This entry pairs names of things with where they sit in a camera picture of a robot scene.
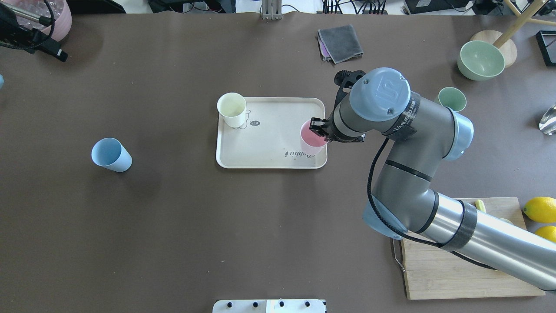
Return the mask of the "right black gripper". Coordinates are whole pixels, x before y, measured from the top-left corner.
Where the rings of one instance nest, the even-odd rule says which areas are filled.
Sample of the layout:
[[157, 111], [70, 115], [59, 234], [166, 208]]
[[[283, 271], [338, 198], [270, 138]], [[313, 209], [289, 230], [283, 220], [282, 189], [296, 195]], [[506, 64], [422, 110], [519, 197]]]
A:
[[365, 75], [365, 71], [341, 70], [335, 74], [334, 83], [339, 87], [335, 96], [335, 103], [332, 113], [327, 119], [312, 117], [309, 130], [314, 136], [327, 138], [328, 141], [338, 141], [342, 143], [363, 143], [365, 134], [359, 135], [347, 134], [345, 130], [341, 130], [345, 124], [340, 115], [339, 104], [349, 95], [344, 89], [351, 90], [355, 83]]

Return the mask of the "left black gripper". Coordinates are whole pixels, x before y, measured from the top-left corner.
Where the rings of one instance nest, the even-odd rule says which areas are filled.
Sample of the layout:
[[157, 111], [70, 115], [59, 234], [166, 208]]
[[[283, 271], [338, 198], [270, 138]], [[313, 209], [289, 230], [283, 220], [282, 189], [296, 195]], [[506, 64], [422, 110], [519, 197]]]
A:
[[1, 3], [1, 46], [13, 50], [23, 50], [30, 54], [36, 51], [42, 51], [47, 55], [51, 55], [56, 59], [66, 62], [68, 54], [61, 48], [61, 44], [52, 38], [54, 33], [54, 12], [49, 3], [45, 3], [50, 17], [53, 19], [52, 24], [49, 26], [50, 33], [44, 34], [41, 30], [33, 28], [28, 29], [21, 26], [17, 21], [15, 12], [11, 10], [14, 5], [6, 2]]

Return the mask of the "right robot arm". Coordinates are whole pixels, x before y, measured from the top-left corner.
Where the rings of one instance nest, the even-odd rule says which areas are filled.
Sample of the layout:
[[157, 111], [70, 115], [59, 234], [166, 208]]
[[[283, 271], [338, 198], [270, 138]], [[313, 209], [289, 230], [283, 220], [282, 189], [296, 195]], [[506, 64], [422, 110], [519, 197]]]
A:
[[341, 70], [334, 82], [334, 109], [326, 119], [312, 118], [310, 130], [342, 143], [362, 142], [377, 130], [385, 137], [381, 150], [393, 141], [378, 178], [369, 172], [369, 226], [397, 240], [420, 234], [423, 244], [555, 291], [554, 243], [430, 189], [440, 162], [459, 158], [471, 144], [474, 126], [467, 117], [411, 91], [388, 67]]

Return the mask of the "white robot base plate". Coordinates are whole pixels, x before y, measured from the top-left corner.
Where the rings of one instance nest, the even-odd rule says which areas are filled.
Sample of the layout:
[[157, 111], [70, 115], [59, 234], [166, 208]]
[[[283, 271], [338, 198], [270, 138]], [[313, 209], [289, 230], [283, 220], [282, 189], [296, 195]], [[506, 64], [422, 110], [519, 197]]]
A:
[[320, 299], [250, 299], [218, 300], [213, 313], [327, 313]]

